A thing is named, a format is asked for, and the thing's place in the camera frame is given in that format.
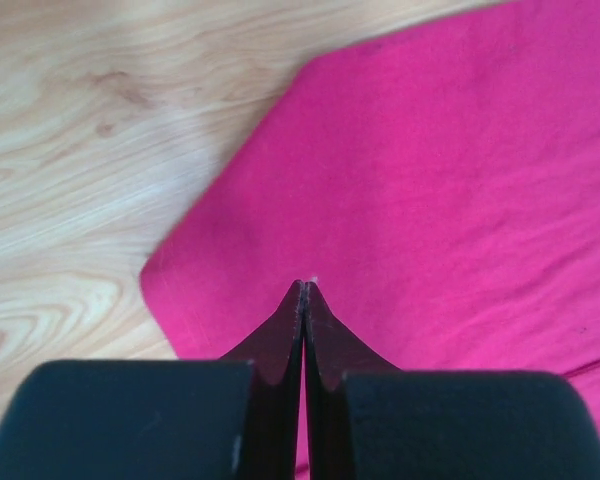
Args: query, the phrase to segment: light wood tabletop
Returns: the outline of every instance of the light wood tabletop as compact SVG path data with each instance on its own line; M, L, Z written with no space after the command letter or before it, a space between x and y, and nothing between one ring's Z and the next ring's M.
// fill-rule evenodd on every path
M488 0L0 0L0 415L56 358L173 358L138 273L308 59Z

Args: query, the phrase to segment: cloth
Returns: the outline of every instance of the cloth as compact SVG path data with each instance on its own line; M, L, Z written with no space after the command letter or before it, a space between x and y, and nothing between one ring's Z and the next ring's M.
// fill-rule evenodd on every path
M399 367L560 373L600 429L600 0L311 61L141 282L176 353L208 358L296 278Z

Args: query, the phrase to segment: folded cloth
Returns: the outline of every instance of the folded cloth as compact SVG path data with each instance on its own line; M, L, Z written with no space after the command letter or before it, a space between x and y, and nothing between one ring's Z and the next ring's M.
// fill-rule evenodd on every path
M176 353L208 358L296 278L399 367L565 374L600 428L600 0L313 60L141 282Z

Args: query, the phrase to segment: wood grain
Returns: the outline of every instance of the wood grain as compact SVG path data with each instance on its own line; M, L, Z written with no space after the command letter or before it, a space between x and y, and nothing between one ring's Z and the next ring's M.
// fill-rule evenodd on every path
M0 1L0 415L54 358L173 358L138 272L309 58L487 0Z

